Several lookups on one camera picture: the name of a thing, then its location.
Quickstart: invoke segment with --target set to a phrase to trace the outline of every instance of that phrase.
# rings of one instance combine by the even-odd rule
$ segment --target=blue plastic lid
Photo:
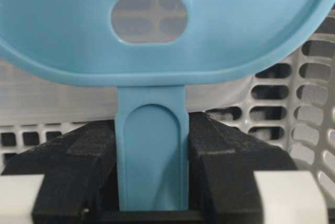
[[[133,44],[114,33],[119,0],[0,0],[0,55],[83,86],[214,83],[260,71],[305,41],[334,0],[181,0],[183,34]]]

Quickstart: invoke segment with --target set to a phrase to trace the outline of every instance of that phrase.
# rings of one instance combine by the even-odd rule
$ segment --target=white plastic block
[[[0,224],[33,224],[34,207],[44,175],[0,176]]]
[[[264,224],[328,224],[327,206],[308,171],[254,172]]]

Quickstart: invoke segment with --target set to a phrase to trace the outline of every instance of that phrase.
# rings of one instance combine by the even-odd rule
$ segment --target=plastic handle
[[[120,210],[186,210],[189,122],[185,87],[118,87],[118,105]]]

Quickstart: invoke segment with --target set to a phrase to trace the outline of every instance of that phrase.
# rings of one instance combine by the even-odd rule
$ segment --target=oval cutout
[[[318,85],[305,84],[298,88],[297,97],[305,103],[324,105],[327,101],[328,91]]]
[[[300,143],[291,146],[289,154],[292,159],[306,162],[308,165],[312,165],[315,160],[314,151]]]
[[[285,99],[288,96],[285,85],[257,85],[251,91],[254,99]]]
[[[335,18],[327,17],[317,28],[315,33],[335,34]]]
[[[319,131],[307,125],[298,125],[292,130],[294,140],[308,142],[312,145],[318,144],[319,137]]]
[[[278,63],[256,74],[259,79],[284,79],[291,74],[291,66],[287,63]]]
[[[125,42],[170,42],[184,32],[187,11],[180,0],[119,0],[111,24]]]
[[[321,186],[325,189],[328,195],[334,200],[335,199],[334,181],[326,173],[322,171],[320,171],[318,178]]]
[[[331,152],[324,151],[323,161],[325,165],[335,173],[335,156]]]
[[[254,121],[281,120],[286,116],[286,109],[282,106],[256,106],[249,112]]]
[[[331,67],[322,63],[305,63],[300,67],[299,74],[305,79],[329,81]]]
[[[333,129],[328,132],[328,142],[335,147],[335,130]]]
[[[278,140],[284,136],[284,129],[279,126],[253,127],[248,132],[263,141]]]
[[[335,54],[335,43],[329,41],[309,40],[304,43],[301,51],[308,57],[333,58]]]
[[[323,110],[315,106],[299,106],[294,111],[294,117],[297,120],[321,125],[323,121]]]
[[[242,116],[242,110],[237,106],[211,109],[206,111],[206,113],[216,121],[235,121]]]

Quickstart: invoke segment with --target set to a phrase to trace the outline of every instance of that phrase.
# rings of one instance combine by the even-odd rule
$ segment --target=blue plastic
[[[184,86],[118,88],[122,210],[188,208],[188,114]]]
[[[0,55],[46,79],[83,86],[234,80],[305,41],[334,0],[181,0],[188,23],[175,41],[130,44],[115,35],[118,0],[0,0]]]
[[[51,81],[132,86],[119,88],[116,119],[121,209],[185,209],[182,86],[234,80],[274,64],[312,34],[334,0],[181,0],[186,29],[156,44],[116,36],[110,16],[118,1],[0,0],[0,55]],[[169,87],[134,87],[162,85]],[[171,161],[176,153],[179,162]],[[139,171],[149,171],[147,180]]]

